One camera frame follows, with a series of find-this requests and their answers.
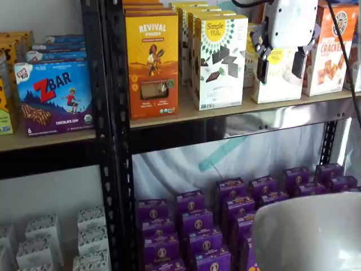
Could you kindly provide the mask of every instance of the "white packaging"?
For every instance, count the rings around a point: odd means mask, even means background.
[[[106,226],[105,211],[103,206],[89,210],[80,210],[78,213],[78,230],[88,230]]]
[[[268,74],[265,84],[257,78],[254,67],[255,84],[252,99],[256,103],[271,103],[301,98],[303,79],[292,73],[296,49],[275,49],[268,56]]]
[[[98,271],[111,271],[109,251],[102,250],[74,258],[73,271],[93,270],[91,266],[95,266]]]
[[[6,248],[11,267],[16,270],[17,263],[15,255],[17,250],[17,241],[13,225],[0,225],[0,246]]]
[[[56,258],[51,237],[41,236],[20,243],[16,259],[20,269],[53,264]]]
[[[80,256],[100,250],[109,250],[107,228],[99,227],[79,232],[78,250]]]
[[[60,224],[57,215],[39,217],[28,221],[25,229],[27,239],[33,239],[43,235],[50,235],[55,249],[56,261],[64,265],[63,245],[61,243]]]

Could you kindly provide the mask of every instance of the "product packaging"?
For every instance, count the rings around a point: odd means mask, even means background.
[[[231,254],[226,246],[194,256],[194,271],[230,271]]]
[[[132,119],[178,112],[178,15],[125,16]]]
[[[76,43],[85,42],[83,35],[61,35],[61,36],[45,36],[43,43]]]
[[[79,232],[78,250],[80,256],[96,251],[109,250],[107,228],[104,226]]]
[[[144,240],[144,265],[151,268],[179,258],[179,240],[176,233]]]
[[[103,206],[97,206],[88,210],[78,212],[78,230],[88,230],[106,226],[105,211]]]
[[[27,240],[19,244],[17,263],[20,269],[56,263],[55,250],[49,235]]]
[[[193,101],[199,110],[242,103],[248,18],[199,15],[193,41]]]
[[[50,236],[56,260],[60,265],[64,265],[64,250],[57,215],[39,217],[28,221],[25,229],[26,238],[30,240],[42,235]]]
[[[277,180],[271,176],[264,176],[248,182],[248,189],[252,198],[257,202],[263,195],[277,191]]]
[[[358,6],[333,5],[333,11],[348,57],[358,19]],[[316,22],[321,27],[321,34],[307,57],[303,83],[303,92],[309,96],[341,91],[346,73],[345,58],[326,1],[319,1]]]
[[[29,137],[93,128],[85,59],[19,63],[15,74]]]
[[[337,163],[317,165],[314,182],[320,182],[327,186],[329,179],[343,176],[344,168]]]

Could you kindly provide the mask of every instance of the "white cracker box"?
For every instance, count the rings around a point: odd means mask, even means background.
[[[25,229],[27,239],[50,235],[55,250],[55,257],[60,265],[64,265],[63,244],[61,242],[60,224],[57,215],[39,217],[28,221]]]
[[[80,210],[78,213],[78,230],[88,230],[106,226],[105,211],[103,206],[88,210]]]
[[[15,255],[17,251],[17,241],[15,237],[15,229],[11,224],[0,225],[0,246],[7,250],[12,269],[17,269]]]
[[[16,259],[20,269],[55,263],[56,257],[50,235],[20,243]]]
[[[107,228],[99,227],[79,232],[78,250],[81,256],[100,250],[109,250]]]
[[[242,104],[248,18],[199,15],[193,42],[193,101],[199,110]]]
[[[303,79],[292,73],[295,52],[296,49],[274,49],[272,51],[268,56],[269,65],[265,84],[257,78],[257,65],[255,65],[252,99],[256,103],[271,103],[301,98]]]

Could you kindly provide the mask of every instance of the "purple box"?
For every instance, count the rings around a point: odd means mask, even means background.
[[[319,182],[309,182],[306,185],[300,185],[294,191],[294,196],[312,196],[326,193],[326,187]]]
[[[262,207],[275,202],[282,202],[287,199],[289,199],[289,195],[285,192],[272,192],[266,196],[262,196],[261,200],[259,200],[259,206]]]
[[[142,235],[148,237],[151,235],[163,235],[174,233],[174,221],[170,217],[156,218],[142,223]]]
[[[146,268],[179,258],[177,234],[165,234],[146,238],[144,240],[143,258]]]
[[[231,254],[227,246],[217,250],[198,253],[194,256],[194,271],[230,271]]]
[[[271,176],[264,176],[249,181],[248,188],[252,198],[258,201],[261,196],[277,191],[277,180]]]
[[[297,186],[309,183],[310,170],[307,167],[285,169],[283,177],[285,190],[292,194]]]
[[[186,271],[186,266],[182,258],[178,258],[168,263],[147,267],[146,271]]]
[[[146,199],[138,202],[138,219],[140,222],[167,216],[169,216],[169,212],[166,199]]]
[[[339,164],[317,165],[314,182],[320,182],[327,186],[329,179],[343,176],[344,168]]]
[[[176,201],[178,214],[205,208],[205,199],[201,190],[180,194]]]

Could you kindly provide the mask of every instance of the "cracker box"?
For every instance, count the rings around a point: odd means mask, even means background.
[[[168,263],[148,267],[146,271],[186,271],[186,266],[182,258],[178,258]]]
[[[9,264],[11,265],[11,268],[15,270],[17,268],[17,263],[15,261],[17,241],[13,225],[0,225],[0,247],[6,249]]]
[[[178,15],[125,16],[132,119],[178,112]]]
[[[108,233],[106,227],[84,230],[78,233],[79,255],[109,250]]]
[[[43,43],[77,43],[85,42],[83,35],[59,35],[59,36],[45,36]]]
[[[139,221],[167,217],[168,201],[166,199],[146,199],[138,202]]]
[[[141,224],[141,229],[142,235],[144,237],[175,232],[174,221],[170,217],[160,217],[143,221]]]
[[[242,103],[248,18],[199,15],[193,47],[193,101],[199,110]]]
[[[294,53],[297,49],[274,49],[268,56],[267,82],[255,76],[252,99],[256,103],[271,103],[301,98],[303,79],[292,73]],[[258,65],[254,65],[257,74]]]
[[[15,74],[28,136],[93,128],[85,59],[19,63]]]
[[[177,234],[165,234],[146,238],[144,240],[143,257],[146,268],[177,259],[179,257]]]
[[[310,170],[307,167],[285,169],[283,179],[286,191],[291,194],[297,186],[309,183]]]
[[[358,6],[334,5],[333,10],[348,57],[358,18]],[[303,92],[309,96],[341,91],[346,73],[341,44],[326,1],[319,1],[316,22],[321,27],[321,34],[307,58],[303,83]]]
[[[49,59],[76,59],[86,58],[85,48],[57,49],[57,50],[32,50],[27,52],[27,62],[36,62]]]
[[[315,170],[315,182],[323,183],[327,186],[329,179],[344,175],[344,168],[337,163],[327,165],[317,165]]]
[[[248,182],[248,189],[252,198],[258,201],[261,196],[277,191],[277,180],[271,176],[264,176]]]
[[[0,51],[0,135],[12,134],[19,124],[15,95],[11,90],[6,55]]]
[[[194,271],[230,271],[231,254],[227,246],[194,256]]]
[[[55,257],[60,265],[64,265],[64,250],[60,233],[60,223],[57,215],[39,217],[28,221],[25,229],[27,239],[48,235],[55,249]]]
[[[180,214],[205,208],[205,198],[201,190],[180,194],[175,200],[177,212]]]
[[[51,237],[44,235],[20,243],[16,260],[20,269],[56,263]]]
[[[106,226],[105,211],[103,206],[92,209],[80,210],[78,212],[78,230],[88,230]]]

